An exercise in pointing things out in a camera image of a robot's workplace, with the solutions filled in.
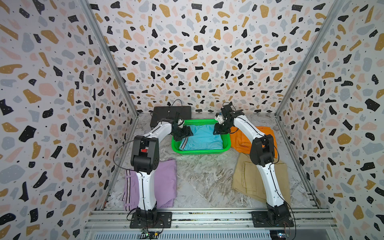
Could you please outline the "orange pants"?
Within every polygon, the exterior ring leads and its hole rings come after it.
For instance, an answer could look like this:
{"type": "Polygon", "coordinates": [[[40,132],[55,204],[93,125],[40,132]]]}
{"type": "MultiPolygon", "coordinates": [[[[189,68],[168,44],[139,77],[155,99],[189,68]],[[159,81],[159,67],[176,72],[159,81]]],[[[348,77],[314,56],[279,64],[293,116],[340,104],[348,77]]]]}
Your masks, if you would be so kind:
{"type": "MultiPolygon", "coordinates": [[[[256,127],[256,128],[266,135],[272,135],[274,138],[274,145],[275,147],[277,147],[276,137],[275,137],[274,131],[271,128],[269,127],[256,127]]],[[[238,130],[238,128],[236,127],[232,127],[230,138],[231,138],[232,148],[234,148],[239,153],[243,153],[247,155],[250,154],[252,143],[243,132],[238,130]]]]}

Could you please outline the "teal pants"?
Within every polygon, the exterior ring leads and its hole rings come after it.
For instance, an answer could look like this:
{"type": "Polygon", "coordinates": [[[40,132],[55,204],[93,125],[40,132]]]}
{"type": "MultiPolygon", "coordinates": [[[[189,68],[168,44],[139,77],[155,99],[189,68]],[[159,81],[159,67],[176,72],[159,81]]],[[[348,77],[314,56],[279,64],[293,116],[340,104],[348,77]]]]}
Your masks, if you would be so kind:
{"type": "Polygon", "coordinates": [[[193,136],[181,141],[179,150],[181,151],[203,151],[203,150],[222,150],[223,140],[220,135],[214,135],[215,125],[191,125],[193,136]]]}

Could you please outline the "purple pants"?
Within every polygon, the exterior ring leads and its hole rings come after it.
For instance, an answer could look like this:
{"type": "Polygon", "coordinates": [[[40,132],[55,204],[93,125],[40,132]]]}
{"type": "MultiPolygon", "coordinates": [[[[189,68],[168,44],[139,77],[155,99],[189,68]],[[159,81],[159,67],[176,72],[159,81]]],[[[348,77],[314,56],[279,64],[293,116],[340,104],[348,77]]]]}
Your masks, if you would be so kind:
{"type": "MultiPolygon", "coordinates": [[[[160,209],[171,208],[177,197],[177,163],[168,160],[159,163],[155,176],[155,197],[157,207],[160,209]]],[[[124,209],[129,212],[139,205],[139,179],[134,171],[126,170],[125,188],[122,201],[124,209]]]]}

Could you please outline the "khaki pants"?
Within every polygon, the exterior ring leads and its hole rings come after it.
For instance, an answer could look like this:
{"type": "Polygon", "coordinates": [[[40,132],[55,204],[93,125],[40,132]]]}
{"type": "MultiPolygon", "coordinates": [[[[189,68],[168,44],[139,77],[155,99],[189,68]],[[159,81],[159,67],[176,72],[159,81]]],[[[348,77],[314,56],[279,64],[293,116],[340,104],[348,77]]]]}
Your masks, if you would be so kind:
{"type": "MultiPolygon", "coordinates": [[[[283,162],[277,163],[275,165],[275,173],[283,198],[290,204],[291,194],[287,165],[283,162]]],[[[233,175],[232,188],[261,203],[265,204],[267,202],[262,176],[257,166],[251,162],[249,156],[246,154],[240,153],[238,157],[233,175]]]]}

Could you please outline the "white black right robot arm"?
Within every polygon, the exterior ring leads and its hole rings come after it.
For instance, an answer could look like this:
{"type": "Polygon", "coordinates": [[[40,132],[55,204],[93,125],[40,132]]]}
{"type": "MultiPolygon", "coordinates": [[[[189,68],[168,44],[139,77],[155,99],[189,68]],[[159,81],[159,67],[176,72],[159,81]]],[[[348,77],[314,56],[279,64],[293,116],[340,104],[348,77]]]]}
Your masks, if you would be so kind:
{"type": "Polygon", "coordinates": [[[290,207],[281,193],[275,173],[275,144],[272,135],[258,130],[245,116],[243,110],[234,110],[233,103],[223,105],[216,114],[214,135],[229,134],[232,127],[238,128],[251,142],[250,160],[257,166],[267,197],[267,220],[277,226],[289,219],[290,207]]]}

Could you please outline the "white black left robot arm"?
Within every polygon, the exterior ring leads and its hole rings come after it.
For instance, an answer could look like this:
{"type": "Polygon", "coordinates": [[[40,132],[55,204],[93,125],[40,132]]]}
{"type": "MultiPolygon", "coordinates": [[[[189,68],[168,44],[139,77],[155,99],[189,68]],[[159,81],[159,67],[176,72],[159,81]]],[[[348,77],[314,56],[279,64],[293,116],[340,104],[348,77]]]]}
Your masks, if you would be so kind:
{"type": "Polygon", "coordinates": [[[154,223],[158,217],[157,200],[155,197],[155,172],[160,162],[160,143],[172,135],[176,141],[192,136],[189,126],[178,117],[163,119],[149,133],[135,136],[131,156],[131,166],[139,180],[140,200],[136,210],[138,220],[154,223]]]}

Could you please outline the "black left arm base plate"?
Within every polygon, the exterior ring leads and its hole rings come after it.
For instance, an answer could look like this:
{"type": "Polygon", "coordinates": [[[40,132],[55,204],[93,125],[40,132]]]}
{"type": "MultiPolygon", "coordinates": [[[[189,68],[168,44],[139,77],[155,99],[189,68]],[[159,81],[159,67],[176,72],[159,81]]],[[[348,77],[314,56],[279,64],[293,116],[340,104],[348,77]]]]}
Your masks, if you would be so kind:
{"type": "Polygon", "coordinates": [[[169,229],[172,225],[172,212],[147,212],[144,210],[135,211],[131,218],[130,229],[169,229]]]}

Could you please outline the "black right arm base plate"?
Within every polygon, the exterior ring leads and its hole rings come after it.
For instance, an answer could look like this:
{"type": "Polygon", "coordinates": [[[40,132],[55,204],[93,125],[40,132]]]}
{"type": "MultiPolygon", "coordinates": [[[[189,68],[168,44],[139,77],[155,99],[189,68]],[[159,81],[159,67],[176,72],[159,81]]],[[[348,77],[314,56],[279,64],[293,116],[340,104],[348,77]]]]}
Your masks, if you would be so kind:
{"type": "Polygon", "coordinates": [[[290,214],[276,217],[269,211],[253,211],[251,216],[254,228],[283,228],[295,225],[290,214]]]}

